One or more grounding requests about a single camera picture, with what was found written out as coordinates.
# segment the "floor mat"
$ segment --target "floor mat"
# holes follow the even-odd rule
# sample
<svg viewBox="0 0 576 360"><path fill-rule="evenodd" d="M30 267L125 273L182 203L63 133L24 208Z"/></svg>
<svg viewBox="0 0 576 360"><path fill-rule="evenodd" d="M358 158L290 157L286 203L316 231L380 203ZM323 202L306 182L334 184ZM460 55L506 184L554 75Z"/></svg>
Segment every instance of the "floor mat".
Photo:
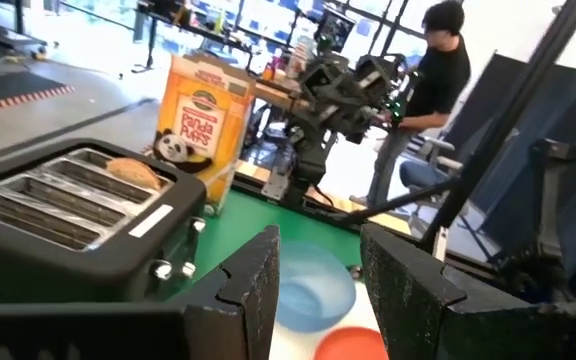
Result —
<svg viewBox="0 0 576 360"><path fill-rule="evenodd" d="M0 109L74 91L71 86L28 71L0 75Z"/></svg>

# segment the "cereal box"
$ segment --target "cereal box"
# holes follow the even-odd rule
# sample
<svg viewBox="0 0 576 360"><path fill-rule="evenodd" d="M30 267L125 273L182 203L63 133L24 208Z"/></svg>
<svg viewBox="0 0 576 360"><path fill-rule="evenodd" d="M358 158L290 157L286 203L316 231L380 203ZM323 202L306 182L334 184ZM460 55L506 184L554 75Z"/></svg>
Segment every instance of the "cereal box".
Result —
<svg viewBox="0 0 576 360"><path fill-rule="evenodd" d="M172 57L151 156L200 178L214 214L235 175L253 91L242 69L203 55Z"/></svg>

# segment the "white wall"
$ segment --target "white wall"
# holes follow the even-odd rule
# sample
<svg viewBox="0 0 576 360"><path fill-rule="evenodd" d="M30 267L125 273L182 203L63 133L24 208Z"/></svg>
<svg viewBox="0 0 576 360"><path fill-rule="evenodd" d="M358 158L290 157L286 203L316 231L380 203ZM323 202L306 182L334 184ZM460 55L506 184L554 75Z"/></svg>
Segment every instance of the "white wall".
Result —
<svg viewBox="0 0 576 360"><path fill-rule="evenodd" d="M470 91L495 50L500 55L527 62L555 18L552 8L564 0L465 0L463 36L470 56L472 76L455 108L461 110ZM576 67L576 33L557 64ZM439 130L426 135L436 135Z"/></svg>

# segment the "green table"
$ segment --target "green table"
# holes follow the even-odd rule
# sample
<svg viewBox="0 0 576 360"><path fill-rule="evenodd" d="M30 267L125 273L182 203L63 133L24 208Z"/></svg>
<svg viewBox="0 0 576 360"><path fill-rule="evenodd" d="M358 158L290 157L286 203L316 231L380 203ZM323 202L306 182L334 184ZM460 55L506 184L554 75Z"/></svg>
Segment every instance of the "green table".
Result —
<svg viewBox="0 0 576 360"><path fill-rule="evenodd" d="M309 241L330 251L345 265L361 263L356 234L231 191L221 215L206 220L195 260L195 279L204 276L267 225L279 225L282 242Z"/></svg>

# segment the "panda illustration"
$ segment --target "panda illustration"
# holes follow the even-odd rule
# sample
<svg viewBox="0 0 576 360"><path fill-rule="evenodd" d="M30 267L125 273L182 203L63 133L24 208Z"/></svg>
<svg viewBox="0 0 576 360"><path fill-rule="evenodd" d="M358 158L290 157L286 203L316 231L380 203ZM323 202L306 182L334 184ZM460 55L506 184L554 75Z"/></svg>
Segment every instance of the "panda illustration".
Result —
<svg viewBox="0 0 576 360"><path fill-rule="evenodd" d="M190 174L206 170L212 165L210 158L190 161L189 158L195 153L195 149L186 144L181 135L173 134L170 129L165 129L163 133L157 131L152 151L156 159Z"/></svg>

